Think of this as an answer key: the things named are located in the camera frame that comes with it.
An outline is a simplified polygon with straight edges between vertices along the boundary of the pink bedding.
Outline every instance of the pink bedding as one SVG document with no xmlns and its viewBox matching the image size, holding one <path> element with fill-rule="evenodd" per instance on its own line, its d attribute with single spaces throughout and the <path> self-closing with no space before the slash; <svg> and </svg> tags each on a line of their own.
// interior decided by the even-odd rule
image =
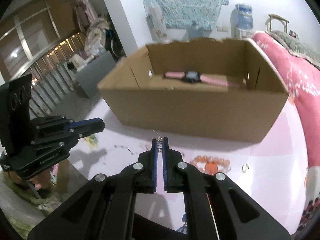
<svg viewBox="0 0 320 240">
<path fill-rule="evenodd" d="M 298 232 L 320 204 L 320 71 L 303 58 L 292 56 L 265 32 L 252 38 L 265 52 L 286 84 L 303 127 L 308 152 L 308 179 L 305 211 Z"/>
</svg>

